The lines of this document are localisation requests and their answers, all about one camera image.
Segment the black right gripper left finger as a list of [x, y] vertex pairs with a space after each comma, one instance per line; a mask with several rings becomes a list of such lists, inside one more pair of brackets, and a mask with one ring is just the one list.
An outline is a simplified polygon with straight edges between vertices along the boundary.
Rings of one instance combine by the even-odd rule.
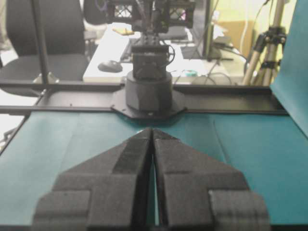
[[35, 231], [140, 231], [146, 227], [152, 131], [58, 175], [33, 215]]

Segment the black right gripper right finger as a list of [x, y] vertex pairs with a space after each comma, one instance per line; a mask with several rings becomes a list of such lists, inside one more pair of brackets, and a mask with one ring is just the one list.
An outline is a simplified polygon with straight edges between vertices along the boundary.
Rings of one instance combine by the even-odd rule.
[[158, 208], [172, 231], [267, 231], [265, 201], [244, 174], [153, 130]]

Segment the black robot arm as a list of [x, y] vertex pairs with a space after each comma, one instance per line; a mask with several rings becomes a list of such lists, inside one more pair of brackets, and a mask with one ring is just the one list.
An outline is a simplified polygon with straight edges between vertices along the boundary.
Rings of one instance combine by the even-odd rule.
[[[142, 118], [183, 110], [166, 70], [169, 48], [158, 34], [169, 28], [167, 0], [136, 0], [131, 47], [133, 69], [116, 106]], [[146, 128], [121, 144], [60, 173], [33, 215], [34, 231], [145, 231], [152, 174], [158, 214], [169, 231], [269, 231], [267, 207], [244, 174], [181, 140]]]

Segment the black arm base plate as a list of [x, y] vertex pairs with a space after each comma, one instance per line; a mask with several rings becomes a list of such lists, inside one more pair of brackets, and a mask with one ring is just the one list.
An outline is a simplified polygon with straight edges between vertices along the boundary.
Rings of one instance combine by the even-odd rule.
[[171, 96], [127, 93], [125, 89], [113, 93], [111, 109], [132, 119], [165, 120], [187, 109], [184, 94], [173, 90]]

